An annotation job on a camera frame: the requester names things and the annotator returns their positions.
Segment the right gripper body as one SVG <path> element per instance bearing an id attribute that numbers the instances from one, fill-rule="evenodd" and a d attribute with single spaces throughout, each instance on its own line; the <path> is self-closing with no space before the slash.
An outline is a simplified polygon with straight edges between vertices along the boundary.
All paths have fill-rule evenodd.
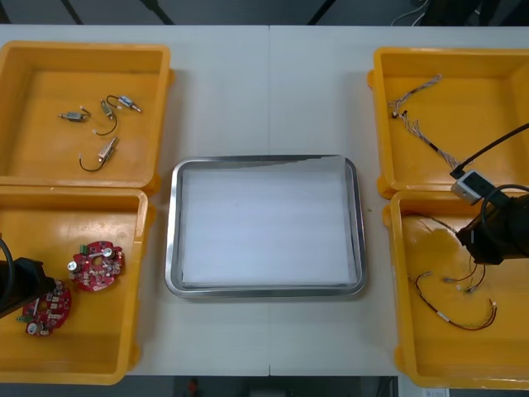
<path id="1" fill-rule="evenodd" d="M 513 255 L 512 198 L 504 193 L 486 196 L 476 217 L 455 235 L 474 261 L 499 265 Z"/>

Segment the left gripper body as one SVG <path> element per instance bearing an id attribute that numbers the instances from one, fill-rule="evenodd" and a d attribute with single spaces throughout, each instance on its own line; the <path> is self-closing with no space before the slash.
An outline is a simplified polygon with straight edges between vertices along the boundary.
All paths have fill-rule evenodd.
<path id="1" fill-rule="evenodd" d="M 43 263 L 20 257 L 14 260 L 14 272 L 1 261 L 1 317 L 55 289 L 55 280 L 45 274 Z"/>

